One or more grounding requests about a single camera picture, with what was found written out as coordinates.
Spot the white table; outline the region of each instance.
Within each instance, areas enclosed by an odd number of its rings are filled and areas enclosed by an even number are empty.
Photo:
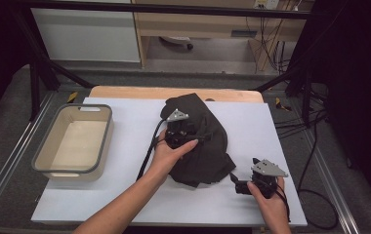
[[[69,223],[86,220],[128,188],[136,179],[164,99],[94,98],[113,111],[114,131],[103,176],[94,182],[50,180],[32,220]],[[285,178],[291,225],[307,225],[286,164],[268,105],[250,102],[208,101],[228,135],[227,153],[240,179],[249,179],[252,158],[269,159],[289,174]],[[229,177],[194,189],[170,178],[133,220],[133,225],[258,226],[264,225],[253,197],[236,194]]]

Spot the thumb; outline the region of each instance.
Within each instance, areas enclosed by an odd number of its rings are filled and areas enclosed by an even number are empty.
[[[174,150],[174,155],[178,158],[182,157],[183,155],[191,151],[195,147],[195,145],[197,145],[197,143],[198,139],[195,139],[183,144],[181,147],[178,147]]]
[[[259,190],[258,186],[256,186],[253,182],[248,181],[247,187],[249,188],[250,193],[255,197],[255,199],[259,202],[262,199],[265,199],[261,190]]]

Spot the dark folded fabric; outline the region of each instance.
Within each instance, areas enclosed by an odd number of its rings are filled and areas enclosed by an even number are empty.
[[[219,182],[235,168],[226,154],[227,133],[197,94],[173,97],[166,100],[161,118],[167,119],[176,109],[188,114],[187,121],[194,125],[196,136],[212,134],[210,140],[200,142],[170,172],[176,182],[192,187],[199,183]]]

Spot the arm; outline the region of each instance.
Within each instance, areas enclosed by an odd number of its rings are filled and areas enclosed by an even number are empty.
[[[163,131],[159,139],[165,137]],[[176,162],[195,147],[197,140],[171,149],[165,140],[155,149],[148,171],[125,192],[82,223],[74,233],[122,233],[151,199]]]
[[[277,178],[277,184],[284,190],[284,180],[283,177],[279,176]],[[271,233],[286,234],[291,233],[288,216],[286,213],[286,207],[282,199],[280,199],[276,194],[271,198],[266,199],[259,188],[252,182],[248,182],[250,192],[259,204],[261,209],[262,217]]]

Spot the plastic bin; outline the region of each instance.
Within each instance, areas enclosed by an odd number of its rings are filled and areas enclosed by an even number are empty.
[[[64,105],[44,136],[32,167],[50,179],[96,180],[103,174],[112,131],[108,105]]]

